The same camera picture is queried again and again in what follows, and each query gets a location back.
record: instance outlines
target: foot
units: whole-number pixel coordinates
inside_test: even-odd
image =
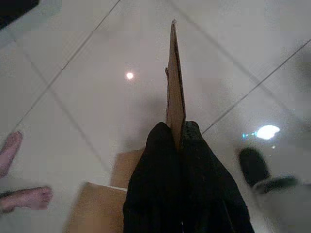
[[[4,147],[0,152],[0,178],[7,175],[22,140],[23,135],[20,132],[12,133],[6,139]]]
[[[259,181],[268,179],[270,173],[263,156],[253,148],[244,148],[240,154],[240,165],[246,182],[253,187]]]
[[[49,187],[19,190],[7,197],[0,199],[0,204],[5,213],[17,207],[28,207],[33,210],[44,210],[52,198],[52,190]]]

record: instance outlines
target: white tile floor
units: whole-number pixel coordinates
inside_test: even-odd
[[[41,1],[0,31],[0,143],[14,129],[25,135],[0,184],[49,184],[55,196],[48,211],[3,217],[1,230],[61,232],[79,184],[108,184],[114,156],[142,147],[164,121],[176,18],[187,120],[199,123],[236,179],[256,232],[269,232],[236,151],[256,146],[274,175],[311,181],[310,7],[308,0]],[[281,128],[273,140],[242,139],[265,124]]]

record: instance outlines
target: bare foot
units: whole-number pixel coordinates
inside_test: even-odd
[[[4,147],[0,152],[0,178],[7,175],[22,140],[23,135],[20,132],[12,133],[6,139]]]
[[[49,187],[25,189],[0,199],[0,204],[5,213],[13,211],[16,207],[44,210],[48,208],[52,196],[52,190]]]

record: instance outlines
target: cardboard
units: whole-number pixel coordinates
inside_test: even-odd
[[[138,164],[145,149],[135,150],[127,153],[120,153],[114,163],[110,186],[127,188],[131,175]]]
[[[171,128],[176,148],[182,146],[186,111],[176,36],[176,21],[171,26],[170,57],[165,69],[168,80],[166,123]],[[110,180],[111,186],[127,188],[144,149],[117,156]],[[123,204],[126,192],[86,183],[65,227],[66,233],[122,233]]]
[[[65,233],[123,233],[126,192],[86,183],[65,227]]]
[[[176,35],[176,21],[171,26],[170,59],[165,69],[168,80],[168,102],[166,110],[166,123],[171,128],[175,146],[180,150],[182,134],[186,120],[183,83]]]

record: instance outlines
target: black shoe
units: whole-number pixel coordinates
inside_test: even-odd
[[[253,148],[244,148],[240,154],[240,165],[244,178],[253,187],[259,181],[270,177],[268,167],[262,155]]]

